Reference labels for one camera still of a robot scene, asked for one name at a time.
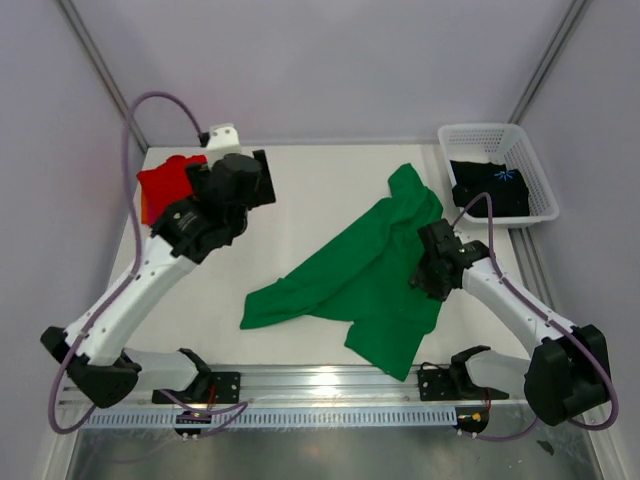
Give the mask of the green t shirt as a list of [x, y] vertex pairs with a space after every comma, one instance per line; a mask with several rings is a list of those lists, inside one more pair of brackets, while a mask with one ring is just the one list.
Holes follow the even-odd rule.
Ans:
[[410, 164], [387, 183], [387, 197], [285, 277], [248, 294], [241, 329], [305, 315], [347, 322], [345, 347], [405, 380], [442, 308], [410, 277], [424, 253], [418, 230], [440, 220], [443, 207]]

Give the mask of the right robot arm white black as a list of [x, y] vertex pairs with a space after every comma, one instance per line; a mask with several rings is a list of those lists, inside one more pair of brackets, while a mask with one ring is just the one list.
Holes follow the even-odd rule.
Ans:
[[615, 406], [607, 343], [593, 325], [576, 326], [504, 273], [490, 246], [464, 243], [446, 220], [419, 229], [424, 253], [409, 284], [438, 301], [463, 290], [516, 337], [527, 359], [477, 346], [454, 355], [448, 385], [460, 397], [481, 388], [523, 398], [549, 426], [605, 403]]

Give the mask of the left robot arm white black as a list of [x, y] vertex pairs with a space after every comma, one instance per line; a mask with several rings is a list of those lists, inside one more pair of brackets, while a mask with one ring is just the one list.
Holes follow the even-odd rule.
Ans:
[[98, 408], [135, 390], [168, 390], [203, 399], [212, 371], [192, 350], [141, 352], [126, 344], [155, 305], [212, 252], [244, 233], [250, 210], [275, 202], [264, 151], [229, 153], [213, 165], [190, 164], [192, 193], [165, 208], [131, 266], [67, 328], [49, 327], [41, 342], [73, 384]]

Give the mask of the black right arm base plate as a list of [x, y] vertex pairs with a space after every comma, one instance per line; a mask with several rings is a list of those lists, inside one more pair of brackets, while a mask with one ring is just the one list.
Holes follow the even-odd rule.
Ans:
[[509, 399], [505, 392], [473, 384], [466, 368], [459, 364], [437, 365], [423, 362], [417, 370], [417, 381], [422, 401]]

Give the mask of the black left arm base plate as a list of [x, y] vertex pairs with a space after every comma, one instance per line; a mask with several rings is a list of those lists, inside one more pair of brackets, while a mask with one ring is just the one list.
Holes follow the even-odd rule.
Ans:
[[185, 404], [224, 404], [239, 402], [242, 374], [238, 371], [214, 371], [202, 389], [169, 390], [169, 394]]

